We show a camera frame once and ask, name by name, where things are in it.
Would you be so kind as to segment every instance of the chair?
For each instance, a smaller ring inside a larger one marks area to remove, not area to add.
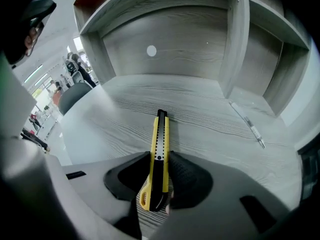
[[[72,80],[73,80],[73,82],[74,82],[75,84],[76,84],[76,83],[84,83],[84,82],[85,82],[82,74],[81,74],[79,71],[75,72],[75,73],[71,76],[71,78],[72,78]]]
[[[85,96],[91,87],[83,82],[75,83],[68,90],[66,90],[59,100],[59,110],[62,115],[65,115],[72,106]]]

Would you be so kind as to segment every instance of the yellow utility knife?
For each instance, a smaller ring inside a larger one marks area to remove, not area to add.
[[[146,211],[157,212],[165,204],[169,188],[169,118],[158,110],[153,123],[150,172],[140,193],[140,205]]]

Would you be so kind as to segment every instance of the ceiling light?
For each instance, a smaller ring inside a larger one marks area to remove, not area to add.
[[[48,75],[48,73],[46,73],[43,77],[41,77],[40,80],[39,80],[38,82],[36,82],[34,86],[36,86],[37,84],[39,84],[39,83],[41,82],[41,80],[44,79],[47,75]]]
[[[36,70],[33,71],[33,73],[32,73],[31,75],[29,75],[28,78],[27,78],[24,82],[26,83],[39,69],[42,68],[42,66],[43,66],[42,64],[41,64],[40,66],[38,66],[38,67],[36,68]]]

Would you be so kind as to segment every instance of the desk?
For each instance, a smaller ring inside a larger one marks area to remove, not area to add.
[[[217,81],[178,75],[117,76],[95,87],[64,115],[65,146],[73,164],[148,151],[154,119],[163,109],[170,118],[171,150],[240,169],[289,209],[295,208],[301,164],[284,122],[261,96],[244,90],[235,94],[230,98],[254,123],[266,149],[224,98]],[[164,218],[160,213],[141,221],[152,228]]]

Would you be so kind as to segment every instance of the wooden shelf unit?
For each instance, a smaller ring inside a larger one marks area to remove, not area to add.
[[[261,96],[278,116],[309,61],[311,37],[280,0],[99,0],[75,8],[84,12],[75,9],[80,38],[102,84],[135,74],[196,76],[217,80],[225,98],[239,89]]]

